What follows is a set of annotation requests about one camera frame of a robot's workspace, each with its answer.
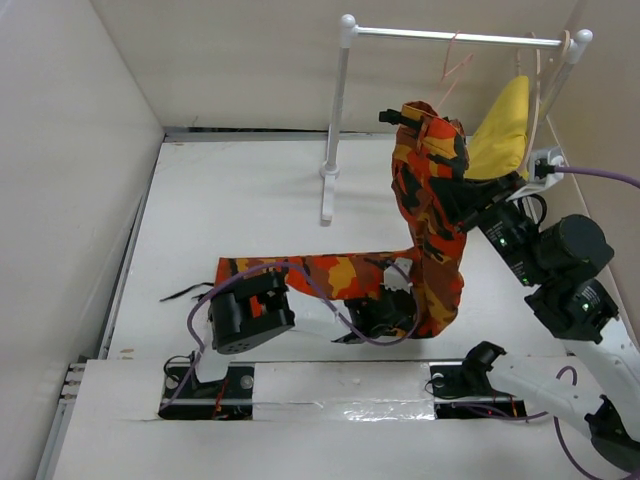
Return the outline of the orange camouflage trousers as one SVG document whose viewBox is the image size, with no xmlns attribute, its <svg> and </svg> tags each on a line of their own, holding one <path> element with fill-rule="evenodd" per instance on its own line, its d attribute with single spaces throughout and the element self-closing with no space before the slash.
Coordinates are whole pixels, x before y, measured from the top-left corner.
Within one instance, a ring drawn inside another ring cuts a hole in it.
<svg viewBox="0 0 640 480">
<path fill-rule="evenodd" d="M 392 252 L 273 257 L 271 263 L 289 286 L 328 300 L 378 296 L 383 271 L 396 258 L 413 261 L 410 278 L 419 313 L 411 338 L 433 338 L 458 315 L 464 287 L 460 264 L 466 234 L 444 211 L 435 186 L 463 182 L 469 166 L 465 133 L 456 119 L 440 117 L 426 102 L 380 113 L 383 123 L 398 127 L 392 153 L 391 188 L 407 222 L 412 245 Z"/>
</svg>

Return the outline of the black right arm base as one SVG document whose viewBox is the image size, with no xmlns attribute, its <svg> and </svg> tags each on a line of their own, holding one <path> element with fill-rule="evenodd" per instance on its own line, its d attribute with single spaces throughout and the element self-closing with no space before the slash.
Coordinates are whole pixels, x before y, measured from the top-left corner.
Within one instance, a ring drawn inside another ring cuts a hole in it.
<svg viewBox="0 0 640 480">
<path fill-rule="evenodd" d="M 434 400 L 437 420 L 517 420 L 528 416 L 522 400 L 463 378 L 460 362 L 429 363 L 424 390 Z"/>
</svg>

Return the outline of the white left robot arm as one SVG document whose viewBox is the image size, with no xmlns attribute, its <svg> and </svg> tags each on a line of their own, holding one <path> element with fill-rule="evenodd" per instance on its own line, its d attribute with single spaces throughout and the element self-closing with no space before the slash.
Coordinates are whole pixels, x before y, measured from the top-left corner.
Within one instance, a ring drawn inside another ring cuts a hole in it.
<svg viewBox="0 0 640 480">
<path fill-rule="evenodd" d="M 216 394 L 235 357 L 288 331 L 338 345 L 380 342 L 398 330 L 410 336 L 419 308 L 408 277 L 390 267 L 375 290 L 376 298 L 324 300 L 287 286 L 280 272 L 235 282 L 210 300 L 210 345 L 191 368 L 188 384 L 201 396 Z"/>
</svg>

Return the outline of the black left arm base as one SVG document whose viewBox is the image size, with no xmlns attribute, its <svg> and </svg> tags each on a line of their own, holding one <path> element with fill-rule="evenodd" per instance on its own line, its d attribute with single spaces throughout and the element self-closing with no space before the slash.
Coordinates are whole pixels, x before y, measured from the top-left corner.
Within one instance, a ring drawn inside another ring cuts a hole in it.
<svg viewBox="0 0 640 480">
<path fill-rule="evenodd" d="M 199 382 L 191 377 L 169 406 L 189 369 L 185 359 L 166 363 L 159 417 L 164 420 L 242 421 L 253 418 L 254 364 L 231 364 L 225 377 Z"/>
</svg>

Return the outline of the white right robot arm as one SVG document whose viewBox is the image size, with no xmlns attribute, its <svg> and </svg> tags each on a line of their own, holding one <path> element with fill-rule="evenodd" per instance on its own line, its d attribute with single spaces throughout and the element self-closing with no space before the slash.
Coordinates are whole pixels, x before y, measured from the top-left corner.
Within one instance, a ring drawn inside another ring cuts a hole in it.
<svg viewBox="0 0 640 480">
<path fill-rule="evenodd" d="M 458 382 L 471 394 L 489 389 L 531 400 L 585 436 L 607 462 L 639 476 L 639 349 L 616 301 L 598 280 L 614 256 L 591 218 L 571 214 L 540 228 L 515 204 L 516 174 L 466 181 L 452 189 L 448 217 L 466 233 L 477 228 L 517 280 L 534 317 L 576 358 L 596 390 L 539 371 L 521 354 L 489 341 L 473 347 Z"/>
</svg>

